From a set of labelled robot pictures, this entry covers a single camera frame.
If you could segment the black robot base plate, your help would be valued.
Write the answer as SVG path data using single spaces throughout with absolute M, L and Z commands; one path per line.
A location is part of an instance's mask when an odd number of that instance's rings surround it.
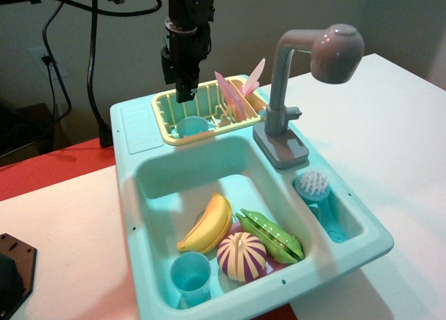
M 11 319 L 33 291 L 37 249 L 1 235 L 1 319 Z

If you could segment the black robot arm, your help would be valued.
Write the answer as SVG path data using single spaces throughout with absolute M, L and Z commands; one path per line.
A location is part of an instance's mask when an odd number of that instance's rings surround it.
M 125 0 L 109 0 L 123 3 Z M 211 51 L 210 23 L 214 20 L 214 0 L 168 0 L 164 22 L 168 34 L 161 51 L 162 70 L 167 84 L 176 85 L 176 102 L 194 99 L 200 63 Z

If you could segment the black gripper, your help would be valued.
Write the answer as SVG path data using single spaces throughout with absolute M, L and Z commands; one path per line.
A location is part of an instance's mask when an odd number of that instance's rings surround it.
M 191 101 L 191 94 L 197 93 L 199 85 L 199 64 L 211 51 L 210 25 L 205 23 L 185 30 L 170 18 L 164 25 L 168 31 L 161 51 L 164 80 L 176 84 L 177 103 Z

